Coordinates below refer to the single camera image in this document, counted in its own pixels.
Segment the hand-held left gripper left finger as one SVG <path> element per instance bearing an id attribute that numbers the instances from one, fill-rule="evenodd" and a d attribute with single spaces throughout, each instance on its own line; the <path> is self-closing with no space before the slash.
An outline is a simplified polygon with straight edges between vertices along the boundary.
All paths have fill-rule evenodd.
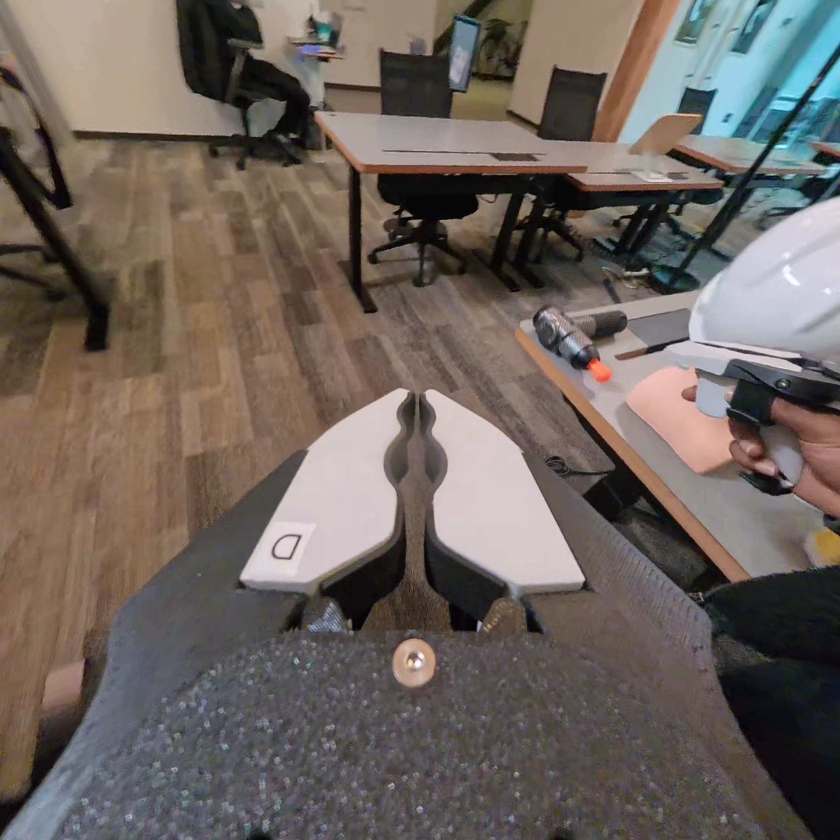
<path id="1" fill-rule="evenodd" d="M 401 582 L 415 394 L 397 388 L 306 450 L 239 576 L 242 587 L 338 603 L 354 629 Z"/>

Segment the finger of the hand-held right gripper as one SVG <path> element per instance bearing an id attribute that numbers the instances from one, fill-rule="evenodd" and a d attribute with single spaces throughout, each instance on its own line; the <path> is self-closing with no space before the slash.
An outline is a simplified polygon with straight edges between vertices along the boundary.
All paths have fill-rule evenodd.
<path id="1" fill-rule="evenodd" d="M 799 372 L 798 356 L 740 344 L 672 343 L 665 348 L 669 363 L 683 369 L 724 373 L 730 363 L 750 362 L 780 371 Z"/>

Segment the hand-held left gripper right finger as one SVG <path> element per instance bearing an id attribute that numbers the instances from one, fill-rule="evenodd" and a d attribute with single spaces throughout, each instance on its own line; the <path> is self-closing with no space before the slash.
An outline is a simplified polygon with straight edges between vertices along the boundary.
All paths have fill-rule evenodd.
<path id="1" fill-rule="evenodd" d="M 418 399 L 429 584 L 451 613 L 482 623 L 501 598 L 565 594 L 585 575 L 527 460 L 507 435 L 441 392 Z"/>

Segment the person's right hand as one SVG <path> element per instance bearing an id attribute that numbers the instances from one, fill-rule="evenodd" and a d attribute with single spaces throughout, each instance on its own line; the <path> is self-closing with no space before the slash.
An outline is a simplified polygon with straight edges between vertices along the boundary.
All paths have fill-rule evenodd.
<path id="1" fill-rule="evenodd" d="M 770 415 L 775 426 L 788 429 L 800 443 L 803 468 L 793 493 L 829 519 L 839 519 L 839 415 L 779 397 Z M 728 425 L 735 462 L 752 474 L 776 477 L 778 467 L 767 455 L 759 431 L 736 419 L 729 419 Z"/>

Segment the dark grey desk mat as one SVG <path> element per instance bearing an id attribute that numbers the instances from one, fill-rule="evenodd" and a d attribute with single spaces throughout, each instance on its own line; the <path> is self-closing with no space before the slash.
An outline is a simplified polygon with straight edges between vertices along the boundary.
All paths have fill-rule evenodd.
<path id="1" fill-rule="evenodd" d="M 661 312 L 628 320 L 627 329 L 647 348 L 689 340 L 690 310 Z"/>

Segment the pink silicone pad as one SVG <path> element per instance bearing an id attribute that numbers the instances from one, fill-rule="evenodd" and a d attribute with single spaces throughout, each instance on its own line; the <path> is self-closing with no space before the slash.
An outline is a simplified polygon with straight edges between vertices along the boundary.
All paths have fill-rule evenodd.
<path id="1" fill-rule="evenodd" d="M 733 438 L 727 420 L 706 416 L 684 398 L 696 384 L 693 369 L 667 366 L 635 385 L 625 403 L 689 469 L 707 475 L 733 462 Z"/>

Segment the black massage gun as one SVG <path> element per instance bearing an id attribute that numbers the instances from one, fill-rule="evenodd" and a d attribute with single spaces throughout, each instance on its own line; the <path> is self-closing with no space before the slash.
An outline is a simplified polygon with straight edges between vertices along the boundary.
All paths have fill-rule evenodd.
<path id="1" fill-rule="evenodd" d="M 573 318 L 556 306 L 546 305 L 532 317 L 532 326 L 542 347 L 558 355 L 577 371 L 588 371 L 598 383 L 612 379 L 612 371 L 595 345 L 610 339 L 628 325 L 623 311 L 608 311 Z"/>

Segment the yellow soft object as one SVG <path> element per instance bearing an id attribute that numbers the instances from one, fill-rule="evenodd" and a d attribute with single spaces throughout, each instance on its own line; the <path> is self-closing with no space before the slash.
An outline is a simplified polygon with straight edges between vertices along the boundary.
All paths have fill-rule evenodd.
<path id="1" fill-rule="evenodd" d="M 838 567 L 839 548 L 838 534 L 828 527 L 810 532 L 804 540 L 805 555 L 816 569 Z"/>

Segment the long wooden desk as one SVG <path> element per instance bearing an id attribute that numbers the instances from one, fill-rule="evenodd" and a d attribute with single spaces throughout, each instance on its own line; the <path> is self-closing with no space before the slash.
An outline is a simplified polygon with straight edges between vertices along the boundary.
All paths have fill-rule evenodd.
<path id="1" fill-rule="evenodd" d="M 558 181 L 563 214 L 610 207 L 634 207 L 612 254 L 624 261 L 639 251 L 668 215 L 669 209 L 697 196 L 719 198 L 723 184 L 714 176 L 667 155 L 645 159 L 623 143 L 562 142 L 582 173 L 562 174 Z"/>

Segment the black stand pole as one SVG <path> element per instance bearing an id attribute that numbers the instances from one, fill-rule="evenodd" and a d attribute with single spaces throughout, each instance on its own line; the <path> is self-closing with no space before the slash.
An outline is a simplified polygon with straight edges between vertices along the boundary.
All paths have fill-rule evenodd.
<path id="1" fill-rule="evenodd" d="M 677 266 L 653 266 L 648 271 L 647 284 L 660 294 L 675 294 L 684 291 L 695 291 L 700 282 L 690 273 L 689 267 L 702 251 L 711 250 L 732 220 L 738 215 L 747 200 L 746 193 L 751 188 L 757 174 L 764 168 L 764 164 L 782 140 L 793 121 L 799 116 L 805 105 L 812 99 L 813 94 L 823 84 L 825 78 L 839 60 L 839 48 L 836 47 L 827 59 L 824 67 L 816 74 L 809 87 L 802 94 L 789 114 L 782 120 L 776 131 L 770 136 L 761 152 L 750 165 L 750 168 L 738 177 L 729 198 L 721 210 L 711 220 L 702 236 L 694 242 L 682 261 Z"/>

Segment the wooden board book stand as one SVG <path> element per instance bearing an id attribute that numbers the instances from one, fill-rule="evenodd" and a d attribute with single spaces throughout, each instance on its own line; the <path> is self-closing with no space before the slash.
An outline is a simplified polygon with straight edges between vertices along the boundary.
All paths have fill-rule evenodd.
<path id="1" fill-rule="evenodd" d="M 657 163 L 658 159 L 671 152 L 702 120 L 700 113 L 670 113 L 660 117 L 627 151 L 637 159 L 630 173 L 645 183 L 671 181 Z"/>

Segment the dark mesh chair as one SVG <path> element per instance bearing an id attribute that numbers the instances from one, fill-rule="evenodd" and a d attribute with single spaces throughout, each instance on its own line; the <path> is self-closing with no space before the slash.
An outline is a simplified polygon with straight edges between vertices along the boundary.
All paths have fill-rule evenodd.
<path id="1" fill-rule="evenodd" d="M 676 112 L 679 114 L 693 115 L 698 117 L 696 125 L 689 132 L 690 134 L 702 134 L 708 113 L 711 110 L 711 105 L 717 94 L 718 90 L 716 88 L 697 89 L 693 87 L 687 87 L 683 91 Z"/>

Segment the black chair backrest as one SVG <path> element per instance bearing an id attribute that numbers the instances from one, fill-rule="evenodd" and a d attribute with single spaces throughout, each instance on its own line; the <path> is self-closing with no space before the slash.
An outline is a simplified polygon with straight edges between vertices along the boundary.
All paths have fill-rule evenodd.
<path id="1" fill-rule="evenodd" d="M 605 72 L 595 74 L 557 66 L 553 68 L 538 137 L 551 141 L 592 141 L 606 79 Z M 524 233 L 514 259 L 515 265 L 521 267 L 530 261 L 533 240 L 538 231 L 542 231 L 542 240 L 536 261 L 542 258 L 548 236 L 555 233 L 575 250 L 575 260 L 581 262 L 585 247 L 569 224 L 568 214 L 580 210 L 582 194 L 574 184 L 559 176 L 542 180 L 536 187 L 531 213 L 517 225 L 517 229 L 522 229 Z"/>

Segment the short wooden desk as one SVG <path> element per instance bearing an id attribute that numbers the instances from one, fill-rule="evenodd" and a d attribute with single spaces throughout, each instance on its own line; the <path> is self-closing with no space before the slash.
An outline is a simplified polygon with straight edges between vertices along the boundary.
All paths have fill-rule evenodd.
<path id="1" fill-rule="evenodd" d="M 486 267 L 519 291 L 504 265 L 528 188 L 537 176 L 584 173 L 592 163 L 588 143 L 542 140 L 507 121 L 330 111 L 314 119 L 350 168 L 348 282 L 366 314 L 377 307 L 363 282 L 362 174 L 464 176 L 469 194 L 511 195 Z"/>

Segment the black metal leg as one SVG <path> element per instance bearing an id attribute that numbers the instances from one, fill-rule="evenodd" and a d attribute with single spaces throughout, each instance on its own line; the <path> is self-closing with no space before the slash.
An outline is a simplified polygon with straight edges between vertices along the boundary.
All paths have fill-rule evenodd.
<path id="1" fill-rule="evenodd" d="M 42 244 L 2 244 L 1 256 L 37 255 L 46 262 L 60 266 L 72 290 L 87 310 L 85 349 L 88 352 L 105 351 L 109 343 L 111 313 L 109 303 L 95 288 L 90 272 L 71 249 L 46 207 L 49 204 L 57 210 L 66 210 L 74 204 L 67 179 L 60 165 L 56 144 L 24 83 L 6 62 L 2 63 L 1 82 L 2 88 L 21 95 L 28 105 L 35 120 L 35 137 L 45 154 L 51 177 L 51 185 L 48 185 L 37 176 L 16 151 L 13 131 L 3 125 L 1 131 L 2 180 L 15 194 Z"/>

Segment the computer monitor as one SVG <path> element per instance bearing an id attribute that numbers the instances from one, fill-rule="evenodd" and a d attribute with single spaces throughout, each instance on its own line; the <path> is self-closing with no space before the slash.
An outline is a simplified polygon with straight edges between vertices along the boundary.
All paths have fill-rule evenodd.
<path id="1" fill-rule="evenodd" d="M 480 40 L 479 20 L 462 14 L 454 16 L 448 50 L 448 85 L 452 92 L 465 93 L 469 88 L 476 50 Z"/>

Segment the black high-back office chair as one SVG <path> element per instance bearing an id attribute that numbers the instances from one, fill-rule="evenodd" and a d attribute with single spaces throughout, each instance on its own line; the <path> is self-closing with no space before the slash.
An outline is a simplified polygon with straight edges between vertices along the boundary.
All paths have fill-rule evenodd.
<path id="1" fill-rule="evenodd" d="M 208 152 L 217 158 L 224 150 L 236 150 L 237 168 L 243 171 L 250 159 L 299 165 L 304 150 L 274 133 L 276 123 L 257 136 L 249 111 L 258 104 L 276 103 L 260 85 L 258 62 L 259 28 L 255 16 L 242 9 L 244 2 L 176 1 L 175 22 L 185 83 L 191 92 L 233 108 L 241 130 L 229 140 L 211 143 Z"/>

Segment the wooden post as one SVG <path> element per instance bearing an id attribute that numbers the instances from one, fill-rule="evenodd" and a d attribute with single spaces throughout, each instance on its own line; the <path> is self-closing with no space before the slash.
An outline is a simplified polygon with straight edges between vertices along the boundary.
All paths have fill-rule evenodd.
<path id="1" fill-rule="evenodd" d="M 592 140 L 617 142 L 679 11 L 680 1 L 644 1 L 612 83 L 603 97 Z"/>

